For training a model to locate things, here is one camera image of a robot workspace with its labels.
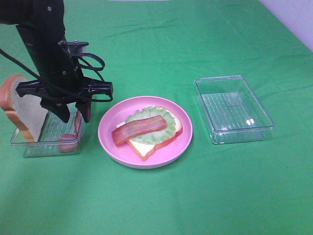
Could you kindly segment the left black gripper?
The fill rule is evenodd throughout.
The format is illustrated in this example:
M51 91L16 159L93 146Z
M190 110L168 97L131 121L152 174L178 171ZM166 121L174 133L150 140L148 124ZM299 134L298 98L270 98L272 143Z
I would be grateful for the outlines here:
M42 108L54 113L64 123L68 123L69 103L81 113L84 122L89 123L92 102L113 100L112 82L104 80L99 73L104 66L39 66L38 74L24 69L36 79L20 82L16 92L20 97L33 95L40 97Z

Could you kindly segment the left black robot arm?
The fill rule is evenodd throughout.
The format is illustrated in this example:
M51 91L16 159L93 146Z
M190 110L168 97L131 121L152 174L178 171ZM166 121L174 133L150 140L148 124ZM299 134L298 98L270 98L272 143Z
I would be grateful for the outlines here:
M6 52L0 53L35 77L17 85L20 97L40 97L40 105L63 122L69 120L68 104L75 103L84 121L89 122L93 95L104 94L105 101L111 102L113 86L102 77L97 80L84 76L83 69L99 74L105 62L83 51L87 42L66 41L64 11L62 0L2 0L0 22L16 26L38 72L34 73Z

